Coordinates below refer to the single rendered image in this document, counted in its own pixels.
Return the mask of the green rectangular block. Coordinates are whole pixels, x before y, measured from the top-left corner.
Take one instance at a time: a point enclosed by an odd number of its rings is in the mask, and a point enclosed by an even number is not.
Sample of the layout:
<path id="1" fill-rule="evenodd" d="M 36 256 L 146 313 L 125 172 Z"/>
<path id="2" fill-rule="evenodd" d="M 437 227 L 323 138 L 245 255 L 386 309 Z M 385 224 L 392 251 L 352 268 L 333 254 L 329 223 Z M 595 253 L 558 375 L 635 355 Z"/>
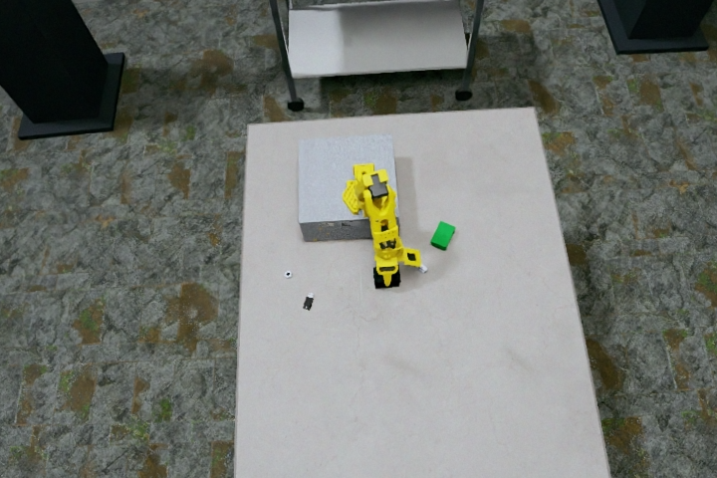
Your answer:
<path id="1" fill-rule="evenodd" d="M 440 221 L 430 240 L 430 243 L 442 249 L 446 249 L 455 228 L 456 227 L 450 224 Z"/>

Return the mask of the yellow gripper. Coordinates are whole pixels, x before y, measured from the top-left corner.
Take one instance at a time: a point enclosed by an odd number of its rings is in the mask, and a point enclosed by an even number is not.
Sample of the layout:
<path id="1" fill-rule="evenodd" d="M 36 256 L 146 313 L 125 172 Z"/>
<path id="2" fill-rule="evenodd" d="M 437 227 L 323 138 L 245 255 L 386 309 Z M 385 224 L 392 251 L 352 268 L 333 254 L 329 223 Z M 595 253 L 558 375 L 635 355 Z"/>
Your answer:
<path id="1" fill-rule="evenodd" d="M 376 270 L 379 275 L 383 275 L 386 286 L 390 285 L 391 275 L 398 270 L 397 262 L 404 262 L 404 265 L 408 266 L 421 267 L 419 250 L 409 248 L 403 248 L 403 255 L 387 258 L 386 260 L 374 255 L 374 261 L 376 261 Z"/>

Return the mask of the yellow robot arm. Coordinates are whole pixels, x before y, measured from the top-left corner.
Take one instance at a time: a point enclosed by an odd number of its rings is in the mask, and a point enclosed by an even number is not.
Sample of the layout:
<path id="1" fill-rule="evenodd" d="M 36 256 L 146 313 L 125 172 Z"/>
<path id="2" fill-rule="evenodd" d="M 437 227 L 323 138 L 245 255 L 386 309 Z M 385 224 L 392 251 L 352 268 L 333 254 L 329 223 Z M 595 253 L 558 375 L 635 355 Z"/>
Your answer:
<path id="1" fill-rule="evenodd" d="M 343 202 L 353 215 L 361 209 L 363 217 L 369 217 L 373 250 L 381 259 L 403 255 L 394 212 L 396 193 L 388 180 L 385 169 L 373 171 L 373 165 L 355 166 L 355 180 L 347 181 L 343 193 Z"/>

